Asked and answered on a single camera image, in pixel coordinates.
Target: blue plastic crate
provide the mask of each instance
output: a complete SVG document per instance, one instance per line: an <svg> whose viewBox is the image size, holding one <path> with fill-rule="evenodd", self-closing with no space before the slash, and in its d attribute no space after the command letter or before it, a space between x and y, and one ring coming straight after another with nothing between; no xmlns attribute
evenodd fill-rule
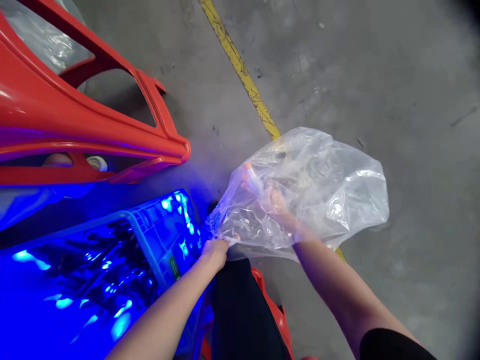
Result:
<svg viewBox="0 0 480 360"><path fill-rule="evenodd" d="M202 241L190 198L180 189L4 250L0 272L11 275L0 279L0 316L8 328L0 353L103 359L190 269ZM187 321L177 354L194 347L202 303L203 297ZM22 347L25 341L31 353Z"/></svg>

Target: red plastic object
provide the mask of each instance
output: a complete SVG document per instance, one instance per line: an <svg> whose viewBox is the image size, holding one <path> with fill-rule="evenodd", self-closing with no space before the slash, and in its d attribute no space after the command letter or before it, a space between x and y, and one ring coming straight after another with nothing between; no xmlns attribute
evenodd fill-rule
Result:
<svg viewBox="0 0 480 360"><path fill-rule="evenodd" d="M54 0L19 0L87 48L94 57L56 75L0 13L0 161L67 152L71 167L0 166L0 186L131 183L191 154L162 99L162 84L133 67ZM156 127L123 115L76 88L101 72L121 69L140 87ZM99 172L83 153L142 158L119 173Z"/></svg>
<svg viewBox="0 0 480 360"><path fill-rule="evenodd" d="M290 335L289 324L287 323L287 316L285 315L285 311L282 307L279 308L277 304L275 304L275 302L267 294L264 276L262 275L260 270L258 270L255 267L252 267L251 274L255 278L255 281L258 284L258 287L260 288L263 294L263 297L265 298L266 303L268 304L268 307L270 308L271 314L273 315L273 318L275 319L275 323L278 327L278 330L280 331L281 338L285 343L288 349L288 352L290 353L290 358L294 360L294 353L292 351L292 337ZM208 341L205 340L205 338L203 338L203 341L202 341L201 355L205 358L205 360L212 360L212 348L208 343Z"/></svg>

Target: green label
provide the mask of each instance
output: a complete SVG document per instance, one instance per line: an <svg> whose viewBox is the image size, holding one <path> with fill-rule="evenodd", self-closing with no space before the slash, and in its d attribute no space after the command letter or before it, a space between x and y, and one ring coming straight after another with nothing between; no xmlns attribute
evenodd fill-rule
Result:
<svg viewBox="0 0 480 360"><path fill-rule="evenodd" d="M177 262L175 261L175 258L172 256L169 262L171 270L173 271L173 276L175 277L175 280L178 280L180 278L180 271L179 267L177 266Z"/></svg>

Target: gray floor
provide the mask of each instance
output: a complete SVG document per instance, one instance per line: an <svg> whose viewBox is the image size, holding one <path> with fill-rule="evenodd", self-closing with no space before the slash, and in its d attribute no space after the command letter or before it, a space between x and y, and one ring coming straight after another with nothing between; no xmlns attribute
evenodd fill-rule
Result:
<svg viewBox="0 0 480 360"><path fill-rule="evenodd" d="M345 257L438 359L467 357L480 277L477 34L438 0L213 2L282 133L317 128L381 161L390 220L344 243ZM192 157L30 221L58 214L65 227L177 187L204 218L231 171L269 136L198 2L77 5L94 32L165 85ZM17 230L28 237L23 224ZM286 309L296 359L353 358L298 264L256 264Z"/></svg>

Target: plastic bag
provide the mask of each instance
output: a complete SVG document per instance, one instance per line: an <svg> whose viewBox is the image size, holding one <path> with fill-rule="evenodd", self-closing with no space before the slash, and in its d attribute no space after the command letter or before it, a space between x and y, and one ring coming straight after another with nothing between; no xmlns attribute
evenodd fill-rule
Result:
<svg viewBox="0 0 480 360"><path fill-rule="evenodd" d="M280 191L287 210L333 249L389 217L387 183L377 160L327 133L298 127L232 173L225 194L205 222L209 236L237 244L230 254L233 260L263 256L297 260L292 234L268 215L270 189Z"/></svg>
<svg viewBox="0 0 480 360"><path fill-rule="evenodd" d="M56 0L84 23L72 0ZM56 74L89 57L89 51L17 0L0 0L0 10L30 50Z"/></svg>

